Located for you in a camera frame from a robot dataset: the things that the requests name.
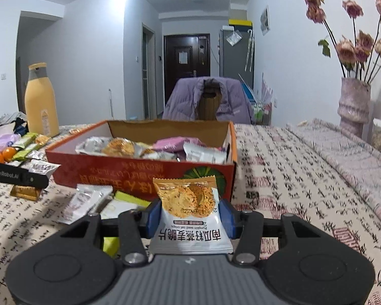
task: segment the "dark brown door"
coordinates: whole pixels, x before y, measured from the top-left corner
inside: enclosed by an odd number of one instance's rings
[[[210,76],[210,35],[170,35],[165,41],[165,104],[181,78]]]

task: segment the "pink ceramic vase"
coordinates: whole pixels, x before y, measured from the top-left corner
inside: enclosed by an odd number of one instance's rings
[[[364,124],[369,122],[371,89],[364,81],[342,78],[341,97],[337,113],[340,127],[361,138]]]

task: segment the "refrigerator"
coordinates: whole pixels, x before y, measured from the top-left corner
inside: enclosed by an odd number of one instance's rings
[[[254,89],[254,56],[253,67],[250,72],[250,60],[248,62],[247,71],[244,71],[245,62],[248,51],[248,39],[250,34],[241,32],[242,39],[234,46],[229,44],[226,38],[231,35],[233,31],[220,30],[220,45],[219,45],[219,58],[220,58],[220,76],[225,78],[233,78],[240,80],[240,76],[244,82]]]

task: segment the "bottle lid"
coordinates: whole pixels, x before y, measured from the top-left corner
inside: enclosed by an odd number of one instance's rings
[[[41,62],[41,63],[35,63],[35,64],[32,64],[28,67],[29,70],[36,70],[40,67],[47,67],[47,63],[44,63],[44,62]]]

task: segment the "cardboard box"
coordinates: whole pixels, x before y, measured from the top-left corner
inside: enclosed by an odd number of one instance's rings
[[[225,147],[226,165],[207,163],[152,161],[79,155],[75,147],[92,136],[123,137],[153,144],[174,136],[197,137],[209,147]],[[47,159],[61,166],[55,171],[58,185],[75,188],[78,183],[112,185],[146,201],[157,197],[153,178],[198,178],[215,175],[219,194],[228,200],[234,186],[237,148],[234,125],[230,121],[102,121],[82,132],[49,146]]]

